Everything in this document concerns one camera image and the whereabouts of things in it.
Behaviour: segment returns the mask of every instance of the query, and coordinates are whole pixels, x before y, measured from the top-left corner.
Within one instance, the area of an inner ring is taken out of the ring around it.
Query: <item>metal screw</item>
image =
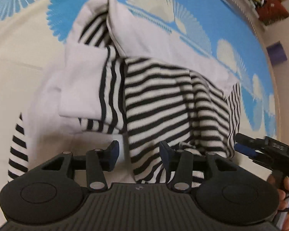
[[[104,188],[105,184],[100,182],[100,181],[95,181],[95,182],[90,183],[90,187],[91,187],[91,189],[98,190],[98,189]]]
[[[176,190],[184,191],[190,188],[190,186],[185,182],[178,182],[174,185]]]

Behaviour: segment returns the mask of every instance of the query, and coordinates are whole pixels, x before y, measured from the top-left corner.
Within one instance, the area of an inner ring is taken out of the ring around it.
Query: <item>white cloth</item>
[[[96,15],[105,10],[108,10],[107,28],[102,25],[101,29],[103,33],[108,30],[118,53],[114,52],[112,46],[112,48],[98,47],[100,41],[94,38],[95,43],[99,42],[98,46],[82,43],[82,39],[87,39],[86,34],[90,33],[84,28],[90,24],[92,18],[97,18]],[[106,77],[115,73],[118,81],[119,71],[116,67],[110,70],[110,67],[105,64],[107,61],[117,60],[117,55],[121,58],[151,57],[194,70],[213,82],[225,96],[231,93],[233,85],[238,82],[236,77],[216,60],[197,54],[179,38],[174,38],[143,18],[134,17],[117,0],[89,0],[73,24],[66,42],[65,53],[60,53],[58,59],[54,60],[45,72],[44,79],[28,110],[22,114],[28,169],[66,150],[84,154],[90,149],[97,148],[97,145],[98,148],[107,148],[111,140],[118,140],[120,157],[116,168],[119,167],[120,170],[115,173],[118,175],[115,178],[110,176],[106,179],[108,182],[133,181],[130,161],[124,159],[128,157],[128,148],[124,144],[123,136],[86,132],[79,122],[79,118],[96,121],[107,121],[110,118],[110,121],[113,121],[113,114],[109,116],[109,112],[116,110],[116,106],[106,109],[103,118],[102,112],[105,109],[100,103],[99,96],[103,72]],[[118,124],[119,129],[122,130],[120,120]],[[107,128],[103,133],[115,132],[110,132]],[[18,148],[15,142],[12,145],[15,149]],[[20,176],[24,172],[17,171],[15,167],[10,169],[13,170],[13,173],[10,173],[13,176]]]

